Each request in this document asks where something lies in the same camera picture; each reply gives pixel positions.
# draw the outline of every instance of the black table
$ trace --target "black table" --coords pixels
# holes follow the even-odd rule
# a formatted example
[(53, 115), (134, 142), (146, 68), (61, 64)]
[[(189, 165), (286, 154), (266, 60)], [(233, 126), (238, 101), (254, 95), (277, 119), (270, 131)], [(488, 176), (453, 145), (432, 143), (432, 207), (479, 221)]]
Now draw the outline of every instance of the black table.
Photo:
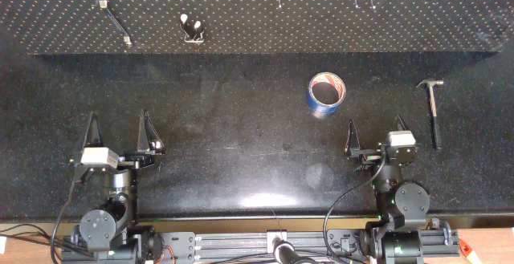
[[(396, 129), (401, 114), (421, 142), (407, 179), (431, 192), (430, 214), (512, 214), (514, 71), (507, 50), (479, 53), (273, 55), (2, 54), (0, 220), (50, 221), (66, 200), (68, 163), (96, 111), (105, 144), (137, 144), (149, 110), (166, 154), (139, 172), (142, 220), (315, 217), (369, 177), (342, 156), (350, 118), (362, 148)], [(332, 116), (306, 102), (317, 72), (348, 89)], [(431, 149), (422, 79), (435, 88), (443, 150)], [(100, 204), (102, 176), (77, 188), (74, 221)], [(376, 216), (371, 188), (348, 195), (342, 217)]]

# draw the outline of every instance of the pegboard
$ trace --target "pegboard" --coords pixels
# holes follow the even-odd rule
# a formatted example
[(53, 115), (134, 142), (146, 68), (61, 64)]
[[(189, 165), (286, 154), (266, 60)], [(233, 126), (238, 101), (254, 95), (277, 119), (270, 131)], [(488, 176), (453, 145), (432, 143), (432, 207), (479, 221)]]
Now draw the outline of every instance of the pegboard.
[(0, 28), (29, 54), (187, 53), (180, 14), (202, 20), (205, 53), (499, 51), (514, 0), (0, 0)]

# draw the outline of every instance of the hammer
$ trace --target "hammer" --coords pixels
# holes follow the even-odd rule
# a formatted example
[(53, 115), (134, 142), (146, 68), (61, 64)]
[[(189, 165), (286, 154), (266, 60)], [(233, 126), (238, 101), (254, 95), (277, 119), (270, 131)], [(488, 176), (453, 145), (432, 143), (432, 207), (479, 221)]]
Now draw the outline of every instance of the hammer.
[(430, 93), (430, 109), (432, 111), (432, 136), (434, 137), (434, 150), (438, 151), (441, 149), (441, 130), (439, 130), (439, 125), (437, 123), (437, 109), (435, 108), (433, 87), (434, 85), (442, 85), (444, 82), (442, 80), (425, 79), (416, 87), (419, 87), (424, 83), (428, 86), (428, 92)]

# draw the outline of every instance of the blue tape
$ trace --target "blue tape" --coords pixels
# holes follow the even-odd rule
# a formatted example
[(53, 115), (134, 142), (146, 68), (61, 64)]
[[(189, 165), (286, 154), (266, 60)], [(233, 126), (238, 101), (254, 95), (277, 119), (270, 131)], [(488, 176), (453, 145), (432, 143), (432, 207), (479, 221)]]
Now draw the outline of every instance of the blue tape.
[[(312, 87), (318, 83), (330, 83), (333, 87), (335, 87), (337, 89), (337, 92), (339, 93), (338, 101), (334, 104), (321, 103), (312, 94)], [(346, 86), (345, 86), (345, 83), (343, 83), (343, 80), (339, 76), (334, 75), (331, 72), (321, 72), (321, 73), (315, 75), (311, 79), (310, 83), (308, 84), (307, 102), (308, 102), (309, 107), (311, 107), (313, 110), (324, 113), (324, 114), (329, 114), (329, 113), (335, 112), (337, 110), (337, 108), (341, 105), (341, 103), (345, 99), (345, 95), (346, 95)]]

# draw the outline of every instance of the hammer head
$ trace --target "hammer head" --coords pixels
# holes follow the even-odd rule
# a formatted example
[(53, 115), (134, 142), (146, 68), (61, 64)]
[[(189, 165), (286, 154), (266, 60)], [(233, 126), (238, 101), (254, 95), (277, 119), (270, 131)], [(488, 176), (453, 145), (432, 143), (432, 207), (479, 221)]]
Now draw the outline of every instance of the hammer head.
[(426, 83), (428, 87), (433, 87), (434, 85), (442, 85), (444, 84), (444, 81), (442, 80), (435, 80), (435, 79), (424, 79), (421, 81), (421, 83), (418, 83), (416, 87), (419, 87), (420, 85)]

